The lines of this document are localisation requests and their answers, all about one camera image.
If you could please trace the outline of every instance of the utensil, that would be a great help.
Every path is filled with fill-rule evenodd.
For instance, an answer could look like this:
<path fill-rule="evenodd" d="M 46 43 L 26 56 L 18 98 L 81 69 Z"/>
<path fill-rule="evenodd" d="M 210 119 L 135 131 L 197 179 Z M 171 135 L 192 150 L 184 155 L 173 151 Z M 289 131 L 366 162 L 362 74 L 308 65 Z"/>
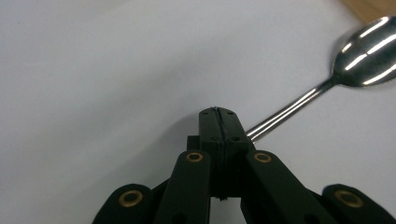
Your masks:
<path fill-rule="evenodd" d="M 367 87 L 396 77 L 396 17 L 373 21 L 352 35 L 332 64 L 332 76 L 249 131 L 253 143 L 331 87 Z"/>

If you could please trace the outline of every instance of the black plastic part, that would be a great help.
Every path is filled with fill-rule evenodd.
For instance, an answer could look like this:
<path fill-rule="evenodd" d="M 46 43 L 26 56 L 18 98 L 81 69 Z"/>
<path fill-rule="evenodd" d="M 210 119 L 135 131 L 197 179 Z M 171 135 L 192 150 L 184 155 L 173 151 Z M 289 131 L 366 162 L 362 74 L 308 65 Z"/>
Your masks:
<path fill-rule="evenodd" d="M 130 207 L 120 204 L 120 197 L 123 193 L 137 190 L 142 193 L 142 200 Z M 153 200 L 151 190 L 142 185 L 126 185 L 114 191 L 96 215 L 93 224 L 145 224 L 149 223 L 152 214 L 150 213 Z"/>
<path fill-rule="evenodd" d="M 155 224 L 204 224 L 209 221 L 210 156 L 201 150 L 180 154 L 168 180 Z"/>
<path fill-rule="evenodd" d="M 340 184 L 331 185 L 323 190 L 322 199 L 341 223 L 396 224 L 396 220 L 384 208 L 357 189 Z"/>
<path fill-rule="evenodd" d="M 199 138 L 190 136 L 188 148 L 196 147 L 212 158 L 211 195 L 221 200 L 240 197 L 240 166 L 253 144 L 236 116 L 228 109 L 212 107 L 199 114 Z"/>
<path fill-rule="evenodd" d="M 252 223 L 338 223 L 277 156 L 257 150 L 249 152 L 246 159 L 244 206 L 250 212 L 244 216 Z M 266 217 L 255 211 L 254 204 L 256 209 L 260 205 Z"/>

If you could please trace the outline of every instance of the white table surface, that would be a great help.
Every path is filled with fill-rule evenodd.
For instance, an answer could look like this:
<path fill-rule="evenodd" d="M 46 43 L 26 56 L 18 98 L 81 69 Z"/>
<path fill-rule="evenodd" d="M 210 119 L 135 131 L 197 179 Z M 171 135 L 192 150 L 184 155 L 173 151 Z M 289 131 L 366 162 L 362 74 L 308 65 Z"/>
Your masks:
<path fill-rule="evenodd" d="M 336 0 L 1 1 L 1 223 L 92 223 L 113 190 L 170 176 L 199 111 L 251 128 L 326 79 L 359 25 Z M 395 94 L 335 87 L 256 147 L 396 216 Z M 244 223 L 239 200 L 212 200 L 211 222 Z"/>

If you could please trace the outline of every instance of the spoon bowl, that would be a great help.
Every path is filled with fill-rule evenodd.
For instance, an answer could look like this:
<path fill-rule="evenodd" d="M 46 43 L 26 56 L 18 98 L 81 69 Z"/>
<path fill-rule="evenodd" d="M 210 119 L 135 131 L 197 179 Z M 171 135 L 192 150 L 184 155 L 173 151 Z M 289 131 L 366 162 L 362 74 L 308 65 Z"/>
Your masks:
<path fill-rule="evenodd" d="M 396 17 L 383 17 L 362 27 L 340 48 L 332 76 L 249 131 L 253 143 L 289 119 L 334 85 L 367 87 L 396 78 Z"/>

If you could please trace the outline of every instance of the silver spoon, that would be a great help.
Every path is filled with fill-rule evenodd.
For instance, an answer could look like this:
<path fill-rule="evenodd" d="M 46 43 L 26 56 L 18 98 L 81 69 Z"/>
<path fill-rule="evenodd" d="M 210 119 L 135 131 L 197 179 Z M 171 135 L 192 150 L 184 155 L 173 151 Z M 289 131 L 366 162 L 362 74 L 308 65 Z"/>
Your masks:
<path fill-rule="evenodd" d="M 329 79 L 247 131 L 247 136 L 253 143 L 258 142 L 335 85 L 374 86 L 395 77 L 396 17 L 384 17 L 367 24 L 345 42 L 335 57 Z"/>

